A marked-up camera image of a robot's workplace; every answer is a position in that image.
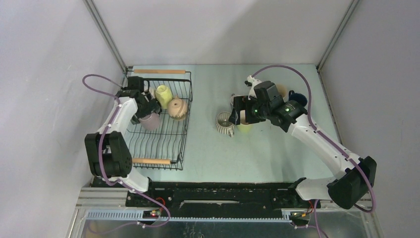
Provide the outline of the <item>mauve cup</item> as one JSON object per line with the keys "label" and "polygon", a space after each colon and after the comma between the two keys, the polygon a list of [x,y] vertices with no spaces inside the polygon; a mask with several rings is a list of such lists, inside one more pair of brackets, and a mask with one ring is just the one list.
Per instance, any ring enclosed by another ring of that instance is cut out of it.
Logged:
{"label": "mauve cup", "polygon": [[145,130],[155,130],[159,128],[160,125],[160,117],[157,113],[151,113],[143,118],[139,119],[141,126]]}

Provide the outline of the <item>yellow-green cup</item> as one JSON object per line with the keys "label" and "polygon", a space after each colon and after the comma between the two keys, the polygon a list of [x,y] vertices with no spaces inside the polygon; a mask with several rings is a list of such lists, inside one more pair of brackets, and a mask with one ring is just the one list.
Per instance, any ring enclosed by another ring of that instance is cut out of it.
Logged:
{"label": "yellow-green cup", "polygon": [[169,102],[173,99],[172,91],[166,85],[158,86],[155,90],[155,96],[164,110],[168,108]]}

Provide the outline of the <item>light green cup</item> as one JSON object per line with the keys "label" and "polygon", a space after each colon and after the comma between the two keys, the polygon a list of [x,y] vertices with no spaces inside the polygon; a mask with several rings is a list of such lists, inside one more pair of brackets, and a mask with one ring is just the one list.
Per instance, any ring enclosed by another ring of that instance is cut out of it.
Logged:
{"label": "light green cup", "polygon": [[251,129],[253,128],[253,125],[248,124],[248,123],[246,123],[246,124],[241,123],[241,124],[237,125],[237,128],[238,128],[239,132],[241,132],[241,133],[249,133],[251,131]]}

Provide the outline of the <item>white ribbed mug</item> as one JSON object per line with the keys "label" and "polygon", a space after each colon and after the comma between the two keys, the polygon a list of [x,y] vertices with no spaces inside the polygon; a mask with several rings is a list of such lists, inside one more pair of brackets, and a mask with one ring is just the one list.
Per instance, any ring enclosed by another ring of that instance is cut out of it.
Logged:
{"label": "white ribbed mug", "polygon": [[234,136],[235,124],[229,121],[231,113],[221,112],[216,117],[215,127],[220,134],[227,135],[229,137]]}

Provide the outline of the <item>seashell coral print mug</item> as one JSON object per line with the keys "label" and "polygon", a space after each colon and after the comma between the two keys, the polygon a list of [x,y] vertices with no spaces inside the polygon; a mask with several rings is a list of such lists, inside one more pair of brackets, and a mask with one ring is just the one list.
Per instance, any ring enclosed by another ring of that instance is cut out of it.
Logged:
{"label": "seashell coral print mug", "polygon": [[276,84],[276,89],[282,98],[285,98],[288,95],[287,88],[282,84]]}

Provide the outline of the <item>dark blue mug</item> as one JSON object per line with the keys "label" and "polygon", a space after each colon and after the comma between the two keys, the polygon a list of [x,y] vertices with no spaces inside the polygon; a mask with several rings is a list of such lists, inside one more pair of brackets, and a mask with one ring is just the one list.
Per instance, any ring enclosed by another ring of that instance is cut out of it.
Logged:
{"label": "dark blue mug", "polygon": [[305,107],[308,104],[308,99],[306,98],[306,96],[301,93],[295,92],[294,90],[289,91],[288,101],[295,101],[302,107]]}

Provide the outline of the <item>grey-blue small cup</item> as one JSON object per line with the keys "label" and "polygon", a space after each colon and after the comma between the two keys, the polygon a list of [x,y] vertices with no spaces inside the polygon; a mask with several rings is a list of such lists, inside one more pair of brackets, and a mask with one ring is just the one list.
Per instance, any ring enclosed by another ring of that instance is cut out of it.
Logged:
{"label": "grey-blue small cup", "polygon": [[235,94],[232,94],[231,97],[230,97],[230,107],[231,108],[234,107],[234,97],[235,97]]}

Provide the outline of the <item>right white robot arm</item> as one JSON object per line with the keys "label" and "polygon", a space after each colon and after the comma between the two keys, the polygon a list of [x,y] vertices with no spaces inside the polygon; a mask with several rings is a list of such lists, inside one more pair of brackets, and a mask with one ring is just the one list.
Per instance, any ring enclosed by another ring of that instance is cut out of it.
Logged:
{"label": "right white robot arm", "polygon": [[250,92],[233,97],[229,122],[239,125],[270,121],[285,133],[309,147],[329,168],[330,178],[301,178],[293,183],[288,201],[294,207],[308,200],[332,200],[343,209],[357,206],[367,193],[372,194],[377,163],[367,156],[361,158],[331,139],[309,115],[308,110],[295,100],[285,102],[271,81],[246,82]]}

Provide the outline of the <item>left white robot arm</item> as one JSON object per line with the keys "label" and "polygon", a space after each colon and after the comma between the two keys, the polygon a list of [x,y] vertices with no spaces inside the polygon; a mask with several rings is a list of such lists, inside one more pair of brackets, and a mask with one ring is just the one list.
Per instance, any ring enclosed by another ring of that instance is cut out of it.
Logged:
{"label": "left white robot arm", "polygon": [[104,92],[113,98],[113,108],[105,123],[95,133],[85,136],[84,142],[90,171],[107,185],[120,184],[144,206],[152,206],[157,199],[148,188],[150,180],[133,166],[133,157],[124,139],[129,124],[139,124],[142,119],[159,115],[161,106],[154,96],[150,79],[130,76],[127,86],[116,94]]}

